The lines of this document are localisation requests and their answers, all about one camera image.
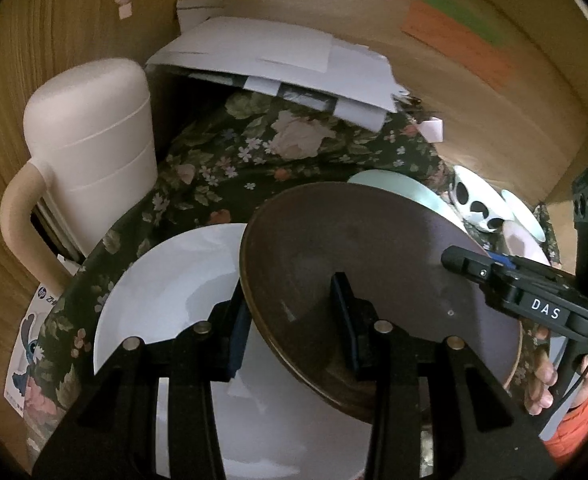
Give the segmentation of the right hand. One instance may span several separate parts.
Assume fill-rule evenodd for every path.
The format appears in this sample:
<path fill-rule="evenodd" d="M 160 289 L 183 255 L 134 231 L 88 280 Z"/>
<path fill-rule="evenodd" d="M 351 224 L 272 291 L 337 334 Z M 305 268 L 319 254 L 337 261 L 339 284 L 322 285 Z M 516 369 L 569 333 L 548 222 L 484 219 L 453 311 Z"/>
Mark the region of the right hand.
<path fill-rule="evenodd" d="M 588 354 L 582 358 L 582 371 L 585 378 L 578 388 L 572 408 L 579 408 L 588 401 Z M 546 350 L 538 348 L 534 354 L 533 371 L 528 375 L 524 393 L 524 406 L 529 415 L 540 415 L 553 404 L 549 389 L 558 380 L 556 368 L 549 360 Z"/>

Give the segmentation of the orange sleeve forearm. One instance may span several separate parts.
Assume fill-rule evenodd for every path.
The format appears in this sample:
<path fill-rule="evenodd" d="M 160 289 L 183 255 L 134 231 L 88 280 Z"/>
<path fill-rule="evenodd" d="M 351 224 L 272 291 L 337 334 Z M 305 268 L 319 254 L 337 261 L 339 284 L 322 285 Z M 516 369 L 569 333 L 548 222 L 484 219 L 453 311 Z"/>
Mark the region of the orange sleeve forearm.
<path fill-rule="evenodd" d="M 566 464 L 588 438 L 588 399 L 568 411 L 553 437 L 544 441 L 558 466 Z"/>

